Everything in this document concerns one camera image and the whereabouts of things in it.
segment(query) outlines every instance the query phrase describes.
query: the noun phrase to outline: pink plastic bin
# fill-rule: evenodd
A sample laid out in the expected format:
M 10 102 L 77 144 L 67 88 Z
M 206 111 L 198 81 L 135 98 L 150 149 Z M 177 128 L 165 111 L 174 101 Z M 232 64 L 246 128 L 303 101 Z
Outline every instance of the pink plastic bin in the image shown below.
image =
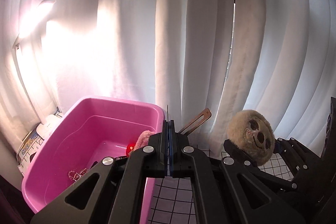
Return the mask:
M 123 156 L 145 131 L 162 131 L 164 112 L 156 105 L 105 97 L 79 100 L 33 158 L 22 194 L 37 213 L 72 182 L 70 170 L 90 168 L 104 157 Z M 140 223 L 147 223 L 154 179 L 147 179 Z

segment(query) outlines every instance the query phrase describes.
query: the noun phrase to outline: round metal bolt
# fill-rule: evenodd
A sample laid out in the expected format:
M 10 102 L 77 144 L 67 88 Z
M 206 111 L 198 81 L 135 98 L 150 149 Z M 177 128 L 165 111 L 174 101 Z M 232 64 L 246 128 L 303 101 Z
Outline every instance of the round metal bolt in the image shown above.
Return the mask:
M 104 165 L 111 165 L 114 162 L 114 159 L 111 157 L 106 157 L 103 159 L 103 164 Z
M 235 163 L 235 160 L 233 158 L 226 157 L 226 158 L 224 158 L 223 162 L 227 165 L 232 165 L 232 164 Z
M 154 147 L 150 146 L 150 145 L 147 145 L 143 148 L 143 151 L 145 153 L 152 153 L 154 151 Z
M 186 153 L 192 153 L 194 152 L 194 148 L 192 146 L 186 146 L 183 148 L 183 151 Z

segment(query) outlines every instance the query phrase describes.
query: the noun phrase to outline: red ball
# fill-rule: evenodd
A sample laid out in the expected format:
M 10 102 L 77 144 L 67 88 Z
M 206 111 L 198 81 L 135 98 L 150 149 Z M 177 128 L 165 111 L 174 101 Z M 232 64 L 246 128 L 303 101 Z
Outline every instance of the red ball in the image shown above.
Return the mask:
M 133 151 L 134 146 L 135 146 L 135 143 L 130 143 L 129 145 L 127 145 L 127 148 L 126 148 L 126 156 L 127 156 L 127 157 L 129 157 L 129 153 L 130 153 L 131 151 Z

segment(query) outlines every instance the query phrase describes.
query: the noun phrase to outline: sloth plush face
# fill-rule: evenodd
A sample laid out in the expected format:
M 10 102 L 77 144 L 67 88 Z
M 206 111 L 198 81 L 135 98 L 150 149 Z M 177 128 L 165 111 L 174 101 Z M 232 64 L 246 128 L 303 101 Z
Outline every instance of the sloth plush face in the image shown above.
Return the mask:
M 271 125 L 255 110 L 238 112 L 228 125 L 227 136 L 258 166 L 265 164 L 273 154 L 275 138 Z

